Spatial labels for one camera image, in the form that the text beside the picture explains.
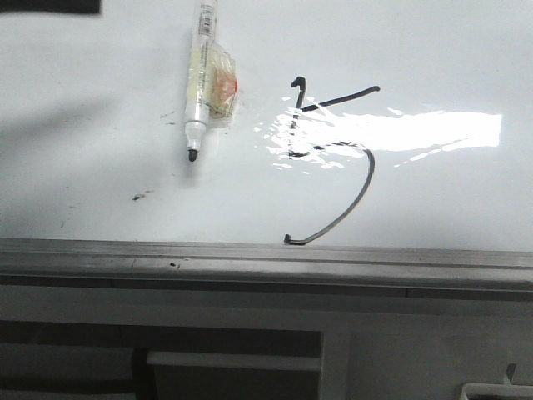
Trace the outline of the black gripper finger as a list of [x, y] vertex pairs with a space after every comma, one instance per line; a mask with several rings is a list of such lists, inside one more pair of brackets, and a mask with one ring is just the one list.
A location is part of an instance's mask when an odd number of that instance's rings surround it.
[[1, 0], [1, 13], [66, 13], [97, 15], [100, 0]]

